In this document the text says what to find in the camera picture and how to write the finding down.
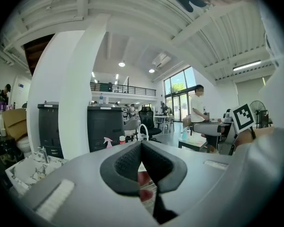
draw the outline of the black railing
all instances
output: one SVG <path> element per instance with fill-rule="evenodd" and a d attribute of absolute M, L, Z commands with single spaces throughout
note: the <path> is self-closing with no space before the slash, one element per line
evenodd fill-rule
<path fill-rule="evenodd" d="M 142 88 L 142 87 L 132 87 L 127 85 L 115 85 L 111 83 L 90 83 L 91 91 L 100 91 L 100 92 L 115 92 L 115 93 L 130 93 L 130 94 L 139 94 L 147 96 L 156 96 L 155 89 Z"/>

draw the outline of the staircase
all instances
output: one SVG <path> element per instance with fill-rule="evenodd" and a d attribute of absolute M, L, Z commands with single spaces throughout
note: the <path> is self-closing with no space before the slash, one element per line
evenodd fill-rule
<path fill-rule="evenodd" d="M 47 44 L 50 42 L 53 36 L 54 35 L 47 35 L 23 45 L 28 67 L 32 76 L 44 49 L 46 48 Z"/>

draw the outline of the pink spray bottle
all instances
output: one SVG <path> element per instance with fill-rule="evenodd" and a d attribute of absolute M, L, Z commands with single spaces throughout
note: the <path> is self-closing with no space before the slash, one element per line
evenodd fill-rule
<path fill-rule="evenodd" d="M 112 140 L 111 140 L 110 138 L 104 137 L 104 143 L 103 143 L 103 144 L 105 144 L 106 142 L 107 142 L 107 147 L 106 147 L 106 149 L 112 147 L 112 143 L 111 143 Z"/>

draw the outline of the tree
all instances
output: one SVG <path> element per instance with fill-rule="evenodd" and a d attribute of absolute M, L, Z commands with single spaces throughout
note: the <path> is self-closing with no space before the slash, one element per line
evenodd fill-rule
<path fill-rule="evenodd" d="M 179 83 L 175 83 L 172 85 L 172 92 L 177 92 L 180 90 L 185 89 L 184 83 L 183 82 L 179 82 Z"/>

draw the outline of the toilet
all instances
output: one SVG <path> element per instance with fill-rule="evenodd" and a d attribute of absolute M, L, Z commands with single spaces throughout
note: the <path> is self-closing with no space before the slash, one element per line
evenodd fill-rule
<path fill-rule="evenodd" d="M 32 154 L 32 150 L 30 149 L 29 141 L 28 141 L 28 136 L 20 139 L 17 142 L 17 147 L 21 152 L 23 152 L 24 157 L 28 157 Z"/>

